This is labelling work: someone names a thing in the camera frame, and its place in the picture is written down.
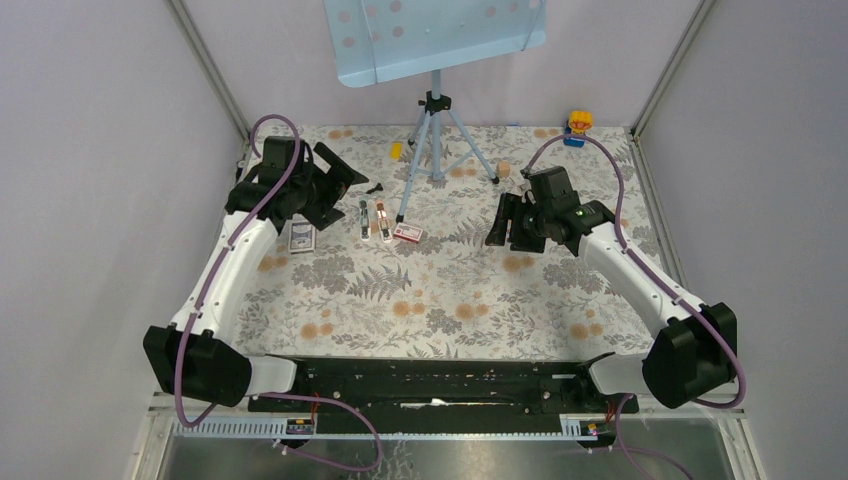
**white wall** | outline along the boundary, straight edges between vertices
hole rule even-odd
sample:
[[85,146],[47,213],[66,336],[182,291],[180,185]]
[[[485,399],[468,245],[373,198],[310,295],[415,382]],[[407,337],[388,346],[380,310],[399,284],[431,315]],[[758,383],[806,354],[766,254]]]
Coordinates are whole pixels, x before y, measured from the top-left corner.
[[[426,74],[360,89],[339,82],[324,2],[186,3],[249,121],[266,113],[305,124],[417,119]],[[549,0],[544,45],[449,68],[444,91],[470,125],[562,125],[578,108],[591,110],[599,125],[630,125],[697,4]]]
[[696,292],[739,318],[770,479],[844,478],[848,3],[721,2],[643,135]]
[[120,478],[239,139],[162,1],[0,7],[0,478]]

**table surface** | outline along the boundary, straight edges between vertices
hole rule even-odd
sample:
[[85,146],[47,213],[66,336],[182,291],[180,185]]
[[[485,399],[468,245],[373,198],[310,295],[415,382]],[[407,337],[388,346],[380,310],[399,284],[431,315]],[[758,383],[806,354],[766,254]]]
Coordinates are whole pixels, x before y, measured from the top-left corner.
[[[376,235],[359,240],[358,201],[377,182],[394,220],[413,151],[410,126],[301,127],[302,137],[324,142],[370,182],[339,202],[346,216],[322,232],[314,253],[290,255],[288,227],[250,280],[233,344],[243,353],[366,357],[523,359],[579,361],[605,352],[647,351],[651,337],[641,320],[603,276],[561,246],[544,254],[486,247],[498,197],[518,192],[518,170],[561,128],[469,127],[494,165],[506,161],[511,175],[493,185],[476,158],[444,180],[419,175],[406,223],[423,228],[419,244]],[[594,128],[590,135],[615,155],[625,180],[623,225],[645,254],[659,264],[636,168],[623,128]],[[290,135],[268,125],[257,135]],[[458,129],[445,127],[450,165],[469,150]],[[391,160],[393,142],[403,142]],[[424,166],[431,157],[422,155]],[[326,168],[316,158],[318,165]],[[617,182],[594,146],[551,145],[536,168],[564,166],[585,202],[615,207]]]

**purple cable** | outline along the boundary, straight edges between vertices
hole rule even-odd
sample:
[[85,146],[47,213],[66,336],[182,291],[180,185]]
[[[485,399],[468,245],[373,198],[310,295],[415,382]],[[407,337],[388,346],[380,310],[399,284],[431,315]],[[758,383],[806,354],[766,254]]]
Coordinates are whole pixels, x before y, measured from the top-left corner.
[[[221,268],[221,264],[224,263],[224,259],[227,257],[233,249],[233,244],[235,243],[238,236],[241,235],[241,232],[247,227],[251,220],[256,218],[256,215],[260,210],[271,200],[271,198],[276,195],[276,193],[282,188],[282,186],[288,181],[289,176],[294,170],[295,163],[297,163],[297,157],[300,154],[300,134],[297,132],[297,128],[294,126],[291,120],[282,116],[282,115],[266,115],[260,118],[254,125],[253,130],[250,134],[250,142],[253,147],[254,153],[259,155],[259,152],[256,150],[256,132],[259,129],[259,126],[269,119],[277,119],[285,122],[286,125],[289,126],[292,133],[294,134],[294,152],[292,154],[292,159],[289,161],[289,165],[286,168],[286,171],[283,172],[283,176],[274,184],[274,187],[271,188],[270,191],[253,207],[253,210],[244,217],[244,220],[239,223],[238,227],[233,231],[233,234],[230,235],[230,238],[227,239],[227,246],[221,249],[221,252],[218,253],[218,258],[215,259],[215,263],[212,264],[212,267],[209,269],[209,274],[206,275],[206,279],[203,281],[203,285],[200,287],[200,292],[197,294],[197,299],[194,302],[194,309],[196,311],[200,311],[200,308],[203,307],[203,301],[206,300],[206,294],[209,292],[209,289],[212,287],[212,282],[215,280],[215,277],[218,275],[218,270]],[[188,346],[188,339],[191,335],[191,330],[194,328],[194,322],[197,320],[197,314],[192,313],[188,316],[188,321],[186,322],[185,329],[183,329],[182,335],[180,335],[180,345],[177,348],[177,362],[174,366],[174,406],[177,411],[177,418],[180,420],[180,423],[183,424],[186,428],[193,428],[200,424],[212,409],[215,408],[215,404],[210,404],[206,407],[206,410],[203,411],[197,418],[193,421],[189,421],[185,416],[185,408],[183,406],[183,365],[185,363],[185,351]]]
[[624,404],[627,403],[631,398],[633,398],[632,393],[628,393],[625,396],[621,397],[621,401],[618,403],[618,408],[615,410],[615,433],[618,435],[618,446],[621,448],[621,451],[624,452],[624,456],[627,457],[627,460],[636,467],[636,470],[639,470],[639,473],[642,474],[648,480],[654,480],[654,477],[651,476],[641,465],[636,463],[636,460],[630,455],[629,449],[624,445],[624,437],[621,436],[621,411],[624,409]]
[[[229,254],[233,250],[233,244],[235,243],[236,239],[238,239],[238,236],[241,235],[241,232],[244,231],[244,229],[247,227],[247,225],[250,223],[250,221],[253,220],[254,218],[256,218],[256,215],[259,213],[259,211],[262,210],[262,208],[271,200],[271,198],[274,195],[276,195],[276,193],[280,190],[280,188],[282,188],[282,186],[286,183],[286,181],[288,181],[289,177],[291,176],[292,171],[294,170],[295,163],[297,162],[298,155],[300,154],[301,140],[300,140],[300,135],[297,132],[297,128],[294,126],[294,123],[292,123],[292,121],[289,120],[288,118],[286,118],[282,115],[272,114],[272,115],[266,115],[266,116],[260,118],[259,120],[257,120],[257,122],[253,125],[253,130],[250,132],[251,148],[253,149],[253,152],[258,157],[260,157],[260,158],[262,157],[262,155],[259,154],[259,151],[256,148],[256,132],[259,130],[259,127],[262,125],[262,123],[264,123],[266,120],[271,120],[271,119],[282,120],[283,122],[285,122],[286,125],[288,125],[288,127],[291,129],[292,133],[294,134],[295,147],[294,147],[294,152],[292,154],[292,159],[291,159],[291,161],[289,161],[289,165],[286,168],[285,172],[283,172],[283,176],[280,177],[280,180],[278,180],[277,183],[274,184],[274,187],[271,188],[270,191],[268,191],[268,193],[262,198],[262,200],[260,200],[259,203],[257,203],[256,206],[253,207],[253,209],[250,211],[250,213],[247,214],[247,216],[244,218],[244,220],[242,220],[241,223],[239,223],[238,227],[236,227],[236,229],[233,230],[233,234],[230,235],[230,238],[227,239],[227,246],[221,249],[221,252],[218,254],[218,258],[215,259],[215,262],[212,264],[212,267],[209,269],[209,274],[206,276],[206,279],[203,281],[203,285],[200,287],[200,292],[198,292],[197,300],[194,303],[194,308],[196,310],[200,310],[200,308],[203,306],[203,301],[206,299],[206,295],[209,292],[209,289],[212,287],[212,282],[215,280],[215,276],[218,274],[218,270],[220,270],[221,264],[224,262],[224,259],[227,257],[227,254]],[[174,403],[175,403],[175,406],[176,406],[177,418],[179,418],[180,423],[183,424],[187,428],[194,428],[197,425],[199,425],[209,415],[209,413],[211,413],[212,410],[216,407],[216,404],[214,404],[214,403],[210,404],[208,407],[206,407],[206,410],[204,410],[203,413],[201,413],[197,418],[195,418],[192,421],[189,421],[186,418],[185,408],[183,407],[183,375],[182,375],[182,373],[183,373],[183,365],[185,363],[185,351],[186,351],[186,347],[188,345],[188,339],[189,339],[189,336],[191,334],[191,330],[194,327],[194,322],[196,320],[197,320],[197,314],[196,313],[192,313],[192,314],[189,315],[188,321],[186,322],[185,329],[183,330],[183,333],[180,336],[180,344],[179,344],[179,347],[177,349],[177,362],[176,362],[175,371],[174,371]],[[376,468],[383,461],[383,444],[380,441],[380,436],[377,435],[377,430],[374,428],[374,426],[371,424],[371,422],[369,422],[368,419],[365,418],[364,415],[357,412],[350,405],[347,405],[344,402],[340,402],[338,400],[333,400],[333,399],[329,399],[329,398],[304,397],[304,396],[301,396],[301,395],[289,395],[289,394],[285,394],[285,393],[269,392],[269,393],[262,394],[262,396],[270,397],[270,398],[279,398],[279,399],[283,399],[283,400],[300,400],[300,401],[308,401],[308,402],[329,403],[329,404],[332,404],[332,405],[336,405],[338,407],[341,407],[341,408],[351,412],[357,418],[359,418],[365,424],[365,426],[368,427],[368,430],[371,431],[371,433],[374,435],[375,441],[377,442],[377,460],[372,465],[367,466],[367,467],[353,467],[353,466],[349,466],[349,465],[343,465],[341,463],[337,463],[337,462],[334,462],[332,460],[329,460],[329,459],[326,459],[326,458],[323,458],[323,457],[319,457],[317,455],[313,455],[311,453],[300,452],[300,451],[297,451],[297,450],[291,450],[292,453],[294,453],[296,455],[300,455],[302,457],[306,457],[306,458],[318,461],[318,462],[321,462],[321,463],[324,463],[324,464],[327,464],[327,465],[331,465],[331,466],[334,466],[334,467],[337,467],[337,468],[341,468],[343,470],[348,470],[348,471],[353,471],[353,472],[366,472],[368,470],[372,470],[372,469]]]
[[[618,164],[615,161],[615,157],[612,156],[610,151],[607,150],[606,147],[604,147],[601,144],[601,142],[595,140],[592,137],[587,137],[586,135],[576,135],[576,134],[568,134],[568,133],[563,134],[563,135],[557,135],[556,137],[545,142],[544,145],[542,145],[539,148],[539,150],[536,151],[536,154],[533,155],[533,158],[531,158],[530,162],[527,164],[527,166],[524,167],[524,169],[522,170],[522,173],[526,173],[526,174],[530,173],[530,169],[533,168],[533,165],[536,163],[537,160],[539,160],[539,157],[542,156],[542,153],[545,151],[546,148],[548,148],[548,146],[550,144],[552,144],[556,141],[562,140],[562,139],[566,139],[566,138],[574,138],[574,139],[577,139],[577,140],[585,140],[585,141],[595,145],[596,147],[598,147],[601,150],[601,152],[603,152],[604,155],[606,155],[607,159],[609,160],[610,164],[612,165],[613,170],[615,170],[615,177],[618,180],[618,200],[616,201],[616,205],[615,205],[615,236],[616,236],[616,239],[618,239],[618,243],[619,243],[619,245],[621,245],[621,248],[625,249],[625,251],[627,252],[627,256],[630,257],[631,260],[633,260],[633,263],[635,263],[636,265],[639,266],[639,268],[642,270],[642,272],[644,272],[645,275],[647,275],[648,278],[650,278],[651,281],[654,282],[654,284],[657,287],[659,287],[662,291],[664,291],[669,297],[677,298],[678,295],[674,291],[674,288],[672,288],[670,285],[666,284],[659,277],[659,275],[657,275],[654,272],[654,270],[651,267],[649,267],[648,264],[644,260],[642,260],[642,258],[639,257],[638,254],[636,254],[635,251],[633,251],[633,250],[631,250],[627,247],[627,241],[624,239],[624,231],[621,228],[621,210],[622,210],[622,207],[624,205],[624,177],[621,175],[621,169],[618,168]],[[698,311],[698,309],[696,309],[695,307],[690,305],[689,302],[687,302],[686,300],[681,299],[681,300],[678,301],[678,304],[681,307],[683,307],[684,310],[689,312],[690,315],[695,317],[698,320],[698,322],[704,327],[704,329],[706,329],[707,332],[709,332],[709,334],[712,335],[712,337],[715,339],[716,343],[718,343],[719,347],[721,347],[722,351],[724,351],[724,354],[727,355],[727,358],[730,360],[731,365],[733,365],[733,368],[736,370],[736,375],[738,376],[738,379],[739,379],[739,381],[738,381],[738,384],[739,384],[738,388],[739,389],[736,391],[736,397],[734,397],[734,399],[731,400],[730,402],[728,402],[728,403],[716,403],[716,402],[710,402],[710,401],[707,401],[707,400],[699,400],[699,399],[695,399],[694,402],[697,403],[698,405],[703,405],[705,407],[720,408],[720,409],[727,409],[727,408],[733,408],[733,407],[738,406],[740,403],[742,403],[742,400],[745,398],[745,394],[748,391],[748,382],[745,378],[745,372],[742,370],[742,364],[739,363],[739,359],[736,357],[736,354],[733,352],[733,349],[730,348],[730,345],[727,343],[727,341],[721,336],[721,334],[718,333],[718,331],[716,331],[715,328],[713,328],[712,325],[710,325],[710,322],[701,314],[700,311]]]
[[325,465],[330,465],[331,467],[341,468],[342,470],[347,470],[349,472],[367,472],[369,470],[373,470],[377,468],[383,462],[383,442],[380,440],[380,435],[377,434],[377,429],[374,428],[374,425],[365,418],[365,415],[362,415],[356,409],[351,407],[350,405],[340,402],[338,400],[333,400],[332,398],[323,398],[323,397],[308,397],[305,395],[291,395],[288,393],[263,393],[260,395],[261,397],[266,398],[276,398],[279,400],[294,400],[300,402],[313,402],[313,403],[328,403],[330,405],[335,405],[337,407],[341,407],[348,412],[352,413],[356,418],[358,418],[365,426],[371,431],[371,435],[374,435],[374,442],[377,444],[377,459],[374,460],[374,463],[365,467],[356,467],[353,465],[345,465],[343,463],[334,462],[328,458],[319,457],[318,455],[314,455],[308,452],[302,452],[297,449],[286,449],[283,447],[284,452],[291,452],[300,457],[308,458],[310,460],[315,460],[316,462],[321,462]]
[[[638,447],[627,447],[627,449],[630,450],[632,453],[638,453],[640,455],[647,455],[647,456],[650,456],[650,457],[658,458],[660,460],[664,460],[664,461],[668,462],[669,464],[671,464],[672,466],[674,466],[676,469],[680,470],[680,472],[683,475],[686,475],[686,478],[688,478],[689,480],[695,480],[695,476],[692,475],[692,473],[689,472],[689,470],[687,470],[686,467],[684,467],[677,460],[669,457],[668,455],[666,455],[662,452],[657,452],[655,450],[648,450],[646,448],[638,448]],[[622,451],[620,446],[614,446],[614,447],[612,447],[612,450],[610,450],[609,448],[593,448],[593,449],[591,449],[591,452],[587,453],[587,450],[581,448],[580,450],[569,450],[569,451],[566,451],[566,452],[562,452],[562,454],[563,455],[580,455],[580,454],[582,454],[582,455],[587,455],[587,454],[597,455],[599,453],[612,453],[612,452],[620,452],[620,451]]]

